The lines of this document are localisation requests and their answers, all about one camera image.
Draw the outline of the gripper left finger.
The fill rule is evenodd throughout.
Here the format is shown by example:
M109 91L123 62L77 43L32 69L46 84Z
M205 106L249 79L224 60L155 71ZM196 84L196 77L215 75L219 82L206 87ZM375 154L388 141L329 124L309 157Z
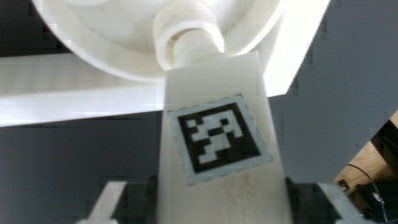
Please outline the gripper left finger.
M110 181L89 216L75 224L157 224L158 181Z

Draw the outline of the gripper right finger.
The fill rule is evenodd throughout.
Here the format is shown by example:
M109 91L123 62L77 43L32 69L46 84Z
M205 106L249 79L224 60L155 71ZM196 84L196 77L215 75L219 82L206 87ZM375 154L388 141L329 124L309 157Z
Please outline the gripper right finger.
M297 183L286 179L293 224L377 224L359 213L331 183Z

